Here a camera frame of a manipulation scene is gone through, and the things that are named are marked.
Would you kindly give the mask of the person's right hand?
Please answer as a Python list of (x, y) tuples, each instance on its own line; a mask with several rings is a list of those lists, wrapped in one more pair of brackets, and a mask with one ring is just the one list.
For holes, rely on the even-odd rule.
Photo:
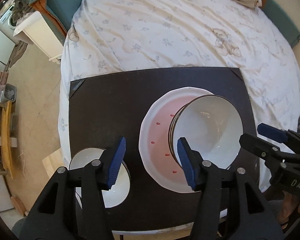
[(281, 229), (285, 229), (287, 227), (287, 223), (289, 220), (289, 216), (297, 210), (300, 214), (300, 199), (298, 196), (292, 195), (284, 191), (284, 198), (281, 205), (281, 209), (277, 215), (277, 220), (281, 225)]

